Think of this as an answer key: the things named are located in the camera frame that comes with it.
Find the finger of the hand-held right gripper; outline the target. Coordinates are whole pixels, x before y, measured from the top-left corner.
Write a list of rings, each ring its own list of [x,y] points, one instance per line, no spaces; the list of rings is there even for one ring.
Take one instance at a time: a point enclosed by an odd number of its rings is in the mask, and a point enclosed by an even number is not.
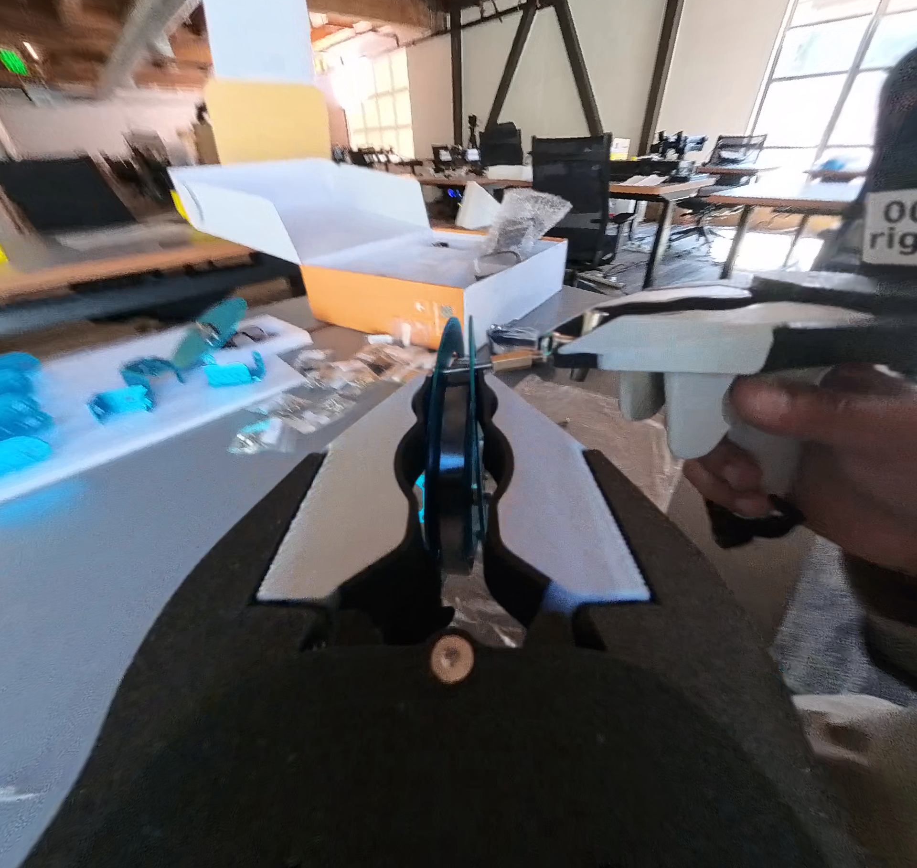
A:
[[[671,454],[686,461],[733,438],[758,461],[765,491],[787,496],[796,443],[741,423],[728,406],[737,378],[763,370],[789,312],[666,312],[614,318],[561,347],[555,362],[616,372],[632,420],[664,412]]]
[[[644,289],[615,299],[605,300],[588,309],[571,322],[573,329],[593,329],[625,315],[666,312],[731,310],[760,303],[750,289],[722,282]]]

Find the blue round turntable assembly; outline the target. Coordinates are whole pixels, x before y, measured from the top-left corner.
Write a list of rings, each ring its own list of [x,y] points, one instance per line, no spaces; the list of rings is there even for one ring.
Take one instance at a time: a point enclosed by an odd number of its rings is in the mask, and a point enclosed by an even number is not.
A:
[[[485,370],[447,370],[477,350],[472,316],[450,318],[421,393],[424,540],[444,574],[471,572],[487,528]]]

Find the person's right forearm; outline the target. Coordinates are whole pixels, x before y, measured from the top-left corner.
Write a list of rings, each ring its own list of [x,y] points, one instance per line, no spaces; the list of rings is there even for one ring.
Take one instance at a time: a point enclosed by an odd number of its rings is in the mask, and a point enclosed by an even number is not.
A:
[[[880,671],[916,691],[916,577],[847,553],[842,558],[862,611],[869,658]]]

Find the black computer monitors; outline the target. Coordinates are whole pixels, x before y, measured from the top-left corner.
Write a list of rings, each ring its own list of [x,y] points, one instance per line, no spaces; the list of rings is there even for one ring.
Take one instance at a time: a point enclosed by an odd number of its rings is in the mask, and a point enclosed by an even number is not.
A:
[[[648,155],[657,160],[682,161],[689,153],[703,151],[707,143],[708,137],[704,135],[692,136],[683,131],[667,134],[658,131]]]

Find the black office chair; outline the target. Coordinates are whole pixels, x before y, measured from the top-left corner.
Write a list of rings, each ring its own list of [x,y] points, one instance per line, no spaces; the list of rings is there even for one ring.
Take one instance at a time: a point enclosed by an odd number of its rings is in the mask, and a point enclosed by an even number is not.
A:
[[[547,235],[567,241],[567,264],[600,266],[613,249],[610,223],[613,138],[532,138],[535,191],[569,203],[569,210]]]

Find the black mesh chair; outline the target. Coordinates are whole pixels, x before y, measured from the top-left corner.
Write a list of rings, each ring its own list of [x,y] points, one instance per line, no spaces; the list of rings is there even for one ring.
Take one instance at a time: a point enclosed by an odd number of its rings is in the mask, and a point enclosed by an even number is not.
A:
[[[757,161],[765,148],[766,134],[751,136],[720,135],[705,162],[707,167],[749,167]]]

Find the bubble wrap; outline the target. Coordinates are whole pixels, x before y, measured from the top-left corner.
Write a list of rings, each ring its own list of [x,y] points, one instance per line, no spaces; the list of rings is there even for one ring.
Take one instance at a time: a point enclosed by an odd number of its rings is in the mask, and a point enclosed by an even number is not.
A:
[[[526,260],[535,243],[571,210],[569,200],[553,193],[522,187],[505,190],[478,257],[506,255],[517,262]]]

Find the orange white cardboard box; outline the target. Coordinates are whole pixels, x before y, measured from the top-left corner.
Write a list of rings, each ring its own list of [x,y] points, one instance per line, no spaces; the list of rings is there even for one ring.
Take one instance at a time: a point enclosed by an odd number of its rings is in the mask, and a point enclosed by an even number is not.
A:
[[[477,347],[556,295],[563,239],[533,254],[481,259],[485,234],[434,229],[417,180],[328,159],[173,168],[198,231],[297,266],[315,318],[366,334],[410,327],[437,348],[452,317],[474,320]]]

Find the white foam sheet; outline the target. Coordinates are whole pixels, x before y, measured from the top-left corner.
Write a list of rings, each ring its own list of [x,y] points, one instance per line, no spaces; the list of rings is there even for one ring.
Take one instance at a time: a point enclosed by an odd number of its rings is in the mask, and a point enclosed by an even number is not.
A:
[[[215,358],[222,366],[249,365],[253,353],[258,352],[265,363],[261,381],[212,388],[203,370],[191,372],[184,384],[168,374],[154,385],[156,405],[152,411],[121,414],[105,423],[90,413],[91,398],[123,385],[119,371],[128,361],[170,357],[190,332],[189,324],[43,363],[36,392],[41,408],[54,422],[50,434],[42,436],[52,453],[27,469],[2,475],[1,500],[29,494],[298,387],[303,376],[282,356],[312,346],[311,335],[270,314],[255,316],[246,323],[269,333],[268,339],[221,350]]]

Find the teal oval plate with servo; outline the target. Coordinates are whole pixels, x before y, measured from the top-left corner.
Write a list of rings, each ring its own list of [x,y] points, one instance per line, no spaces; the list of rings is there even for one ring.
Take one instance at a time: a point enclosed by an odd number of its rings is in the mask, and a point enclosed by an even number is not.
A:
[[[235,335],[246,311],[246,301],[238,297],[215,304],[190,325],[171,355],[171,364],[181,372],[200,366]]]

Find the large glass window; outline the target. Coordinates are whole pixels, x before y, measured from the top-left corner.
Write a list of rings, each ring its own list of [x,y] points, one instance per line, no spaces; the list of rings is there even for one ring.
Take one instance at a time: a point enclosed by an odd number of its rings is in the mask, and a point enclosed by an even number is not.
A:
[[[865,168],[888,74],[916,45],[916,0],[792,0],[755,111],[760,161]]]

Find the wide blue U bracket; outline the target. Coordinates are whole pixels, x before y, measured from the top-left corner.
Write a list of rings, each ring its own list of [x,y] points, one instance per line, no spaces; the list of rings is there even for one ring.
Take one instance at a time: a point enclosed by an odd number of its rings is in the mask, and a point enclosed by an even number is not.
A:
[[[219,362],[213,355],[202,359],[204,378],[212,389],[227,389],[254,385],[263,381],[266,366],[258,351],[251,353],[246,361]]]

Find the blue angled bracket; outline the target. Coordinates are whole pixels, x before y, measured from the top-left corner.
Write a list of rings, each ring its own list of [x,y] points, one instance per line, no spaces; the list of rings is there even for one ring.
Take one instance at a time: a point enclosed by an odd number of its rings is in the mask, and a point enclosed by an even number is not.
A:
[[[158,357],[135,358],[121,367],[120,374],[128,386],[143,384],[151,387],[152,381],[169,374],[174,375],[179,383],[185,383],[185,375],[182,370],[178,369],[172,361]]]

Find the small blue bracket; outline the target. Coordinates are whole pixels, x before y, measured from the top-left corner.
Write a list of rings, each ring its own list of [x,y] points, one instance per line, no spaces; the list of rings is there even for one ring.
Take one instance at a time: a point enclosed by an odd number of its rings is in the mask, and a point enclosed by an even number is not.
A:
[[[93,395],[87,409],[100,424],[134,413],[151,413],[156,406],[152,389],[145,384],[125,385]]]

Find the large blue U bracket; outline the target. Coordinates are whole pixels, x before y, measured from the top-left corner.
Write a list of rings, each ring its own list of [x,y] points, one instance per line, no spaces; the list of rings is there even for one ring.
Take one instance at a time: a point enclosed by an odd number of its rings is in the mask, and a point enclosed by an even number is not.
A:
[[[30,435],[16,435],[3,439],[1,449],[1,476],[10,476],[46,461],[52,447],[44,440]]]
[[[17,437],[40,438],[53,429],[52,416],[37,400],[21,393],[1,394],[1,441]]]
[[[35,378],[41,370],[40,359],[24,352],[1,355],[1,395],[29,396],[35,390]]]

